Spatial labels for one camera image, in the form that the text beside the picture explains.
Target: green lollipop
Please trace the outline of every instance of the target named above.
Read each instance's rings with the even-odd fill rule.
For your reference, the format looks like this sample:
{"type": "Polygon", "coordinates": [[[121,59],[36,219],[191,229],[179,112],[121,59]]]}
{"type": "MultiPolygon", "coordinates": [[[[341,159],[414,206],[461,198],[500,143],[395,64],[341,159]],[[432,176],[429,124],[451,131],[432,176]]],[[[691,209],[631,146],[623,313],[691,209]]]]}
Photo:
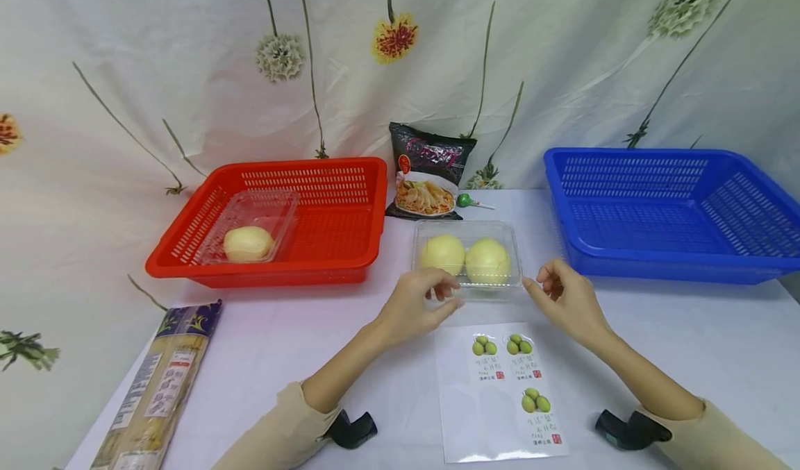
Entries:
{"type": "Polygon", "coordinates": [[[458,200],[456,200],[456,205],[460,206],[461,208],[466,208],[467,206],[479,206],[481,208],[494,209],[494,206],[483,205],[483,203],[480,201],[475,201],[472,197],[469,197],[468,194],[459,194],[458,200]]]}

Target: black clamp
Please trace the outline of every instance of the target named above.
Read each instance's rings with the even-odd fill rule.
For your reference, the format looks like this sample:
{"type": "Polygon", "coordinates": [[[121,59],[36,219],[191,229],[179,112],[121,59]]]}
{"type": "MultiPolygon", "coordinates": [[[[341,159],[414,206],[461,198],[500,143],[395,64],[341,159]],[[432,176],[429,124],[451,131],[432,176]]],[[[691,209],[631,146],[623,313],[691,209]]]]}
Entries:
{"type": "Polygon", "coordinates": [[[638,451],[654,442],[672,439],[669,429],[638,411],[634,411],[626,423],[606,409],[600,414],[594,429],[616,448],[626,451],[638,451]]]}
{"type": "Polygon", "coordinates": [[[330,437],[339,447],[355,449],[377,434],[378,427],[375,426],[375,422],[368,412],[351,423],[347,411],[342,409],[331,427],[328,428],[325,437],[330,437]]]}

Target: packaged noodles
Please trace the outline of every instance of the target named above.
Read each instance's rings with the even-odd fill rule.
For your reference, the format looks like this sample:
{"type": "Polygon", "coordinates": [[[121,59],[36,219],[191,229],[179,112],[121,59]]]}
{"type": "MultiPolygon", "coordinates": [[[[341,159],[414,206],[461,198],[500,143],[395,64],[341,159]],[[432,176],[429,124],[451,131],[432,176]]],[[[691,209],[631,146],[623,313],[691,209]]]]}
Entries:
{"type": "Polygon", "coordinates": [[[170,308],[91,470],[158,470],[189,396],[222,301],[170,308]]]}
{"type": "Polygon", "coordinates": [[[398,165],[394,202],[386,215],[409,219],[462,219],[455,212],[458,182],[473,139],[442,137],[389,123],[398,165]]]}

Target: sticker sheet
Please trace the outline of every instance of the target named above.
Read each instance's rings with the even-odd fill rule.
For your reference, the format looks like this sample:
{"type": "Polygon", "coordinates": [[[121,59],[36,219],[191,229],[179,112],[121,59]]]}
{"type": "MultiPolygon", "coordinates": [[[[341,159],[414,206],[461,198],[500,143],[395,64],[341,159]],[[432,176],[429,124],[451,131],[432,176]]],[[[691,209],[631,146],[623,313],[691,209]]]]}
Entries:
{"type": "Polygon", "coordinates": [[[441,328],[436,362],[447,463],[569,453],[530,324],[441,328]]]}

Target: floral backdrop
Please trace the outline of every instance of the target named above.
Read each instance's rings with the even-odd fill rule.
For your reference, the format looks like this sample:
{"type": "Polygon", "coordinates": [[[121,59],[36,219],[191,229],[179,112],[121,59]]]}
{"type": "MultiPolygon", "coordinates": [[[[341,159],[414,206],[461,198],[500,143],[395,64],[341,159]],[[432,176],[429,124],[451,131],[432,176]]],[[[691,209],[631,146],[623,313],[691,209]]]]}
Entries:
{"type": "Polygon", "coordinates": [[[476,140],[465,188],[541,187],[553,146],[705,147],[800,197],[799,3],[0,0],[0,468],[68,460],[217,166],[391,161],[399,121],[476,140]]]}

